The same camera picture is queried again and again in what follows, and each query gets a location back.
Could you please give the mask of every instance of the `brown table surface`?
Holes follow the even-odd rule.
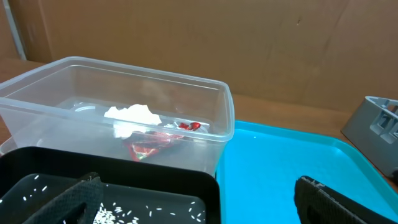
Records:
[[[0,58],[0,82],[41,65],[43,64],[37,62]],[[233,100],[236,119],[323,134],[351,144],[340,132],[351,113],[278,103],[237,94],[233,95]],[[0,120],[0,142],[4,142],[10,137],[3,120]],[[398,192],[398,186],[389,179],[386,180]]]

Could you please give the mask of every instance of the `blue tray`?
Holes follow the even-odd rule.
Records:
[[[398,195],[355,148],[328,136],[237,121],[217,170],[223,223],[300,223],[293,196],[302,175],[398,221]]]

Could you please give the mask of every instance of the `cardboard wall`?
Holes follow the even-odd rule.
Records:
[[[0,4],[0,58],[1,57],[19,58],[2,2]]]
[[[78,55],[353,111],[398,98],[396,0],[10,0],[28,60]]]

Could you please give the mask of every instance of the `white paper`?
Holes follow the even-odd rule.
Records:
[[[118,110],[115,106],[112,106],[107,112],[105,112],[104,117],[106,118],[114,118],[121,119],[125,121],[133,121],[142,124],[153,124],[159,125],[162,121],[159,118],[159,115],[152,114],[149,111],[147,105],[132,105],[128,109],[123,108]],[[139,126],[136,124],[123,123],[120,121],[115,121],[113,123],[114,132],[113,135],[116,138],[126,139],[131,136],[134,131],[140,131],[145,133],[147,130],[146,127]]]

